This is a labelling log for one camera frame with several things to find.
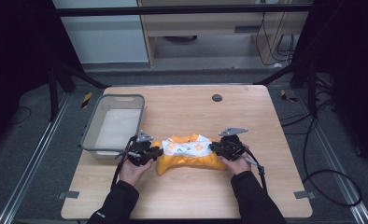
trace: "black sleeve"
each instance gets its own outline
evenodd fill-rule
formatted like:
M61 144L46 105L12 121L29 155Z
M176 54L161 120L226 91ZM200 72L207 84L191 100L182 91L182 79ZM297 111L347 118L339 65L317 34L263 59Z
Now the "black sleeve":
M234 175L231 180L239 213L244 224L286 223L276 204L250 171Z
M111 190L102 208L94 212L88 224L126 224L138 200L138 191L130 184L120 180Z

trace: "metal bracket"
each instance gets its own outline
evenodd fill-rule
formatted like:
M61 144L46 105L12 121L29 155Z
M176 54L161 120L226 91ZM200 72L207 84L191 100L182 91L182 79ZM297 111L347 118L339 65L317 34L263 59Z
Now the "metal bracket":
M317 198L316 193L315 192L307 192L305 190L303 191L296 191L294 192L295 198L296 199L302 199L302 198L308 198L308 199L315 199Z
M239 133L246 133L248 129L241 129L241 128L228 128L224 130L222 133L219 133L219 136L232 136Z
M66 199L66 198L78 198L79 192L78 191L67 191L67 192L60 192L58 195L58 199Z
M137 136L136 142L150 142L154 140L154 137L149 136L143 130L140 131L140 134Z

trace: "small hole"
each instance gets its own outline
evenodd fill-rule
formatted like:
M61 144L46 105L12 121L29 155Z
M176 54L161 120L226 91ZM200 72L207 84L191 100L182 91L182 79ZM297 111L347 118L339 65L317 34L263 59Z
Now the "small hole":
M222 101L222 96L220 94L214 94L211 99L214 101L214 102L220 102Z

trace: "white fabric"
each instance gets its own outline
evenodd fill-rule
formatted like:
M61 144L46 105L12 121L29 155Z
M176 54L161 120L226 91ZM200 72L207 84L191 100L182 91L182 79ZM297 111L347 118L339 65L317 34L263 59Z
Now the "white fabric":
M212 153L208 138L198 136L196 142L177 143L172 139L162 141L163 153L169 156L203 157Z

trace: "human hand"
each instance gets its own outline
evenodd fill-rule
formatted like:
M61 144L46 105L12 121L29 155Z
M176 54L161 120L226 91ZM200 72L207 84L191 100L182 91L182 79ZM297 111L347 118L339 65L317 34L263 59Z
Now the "human hand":
M245 171L251 171L251 166L245 161L244 157L248 157L248 154L245 152L242 154L242 157L239 157L236 161L228 161L227 159L220 157L222 163L224 163L228 170L230 170L232 175L239 175Z
M120 170L120 180L132 185L138 184L141 176L151 167L153 160L149 160L144 166L136 166L130 161L125 161Z

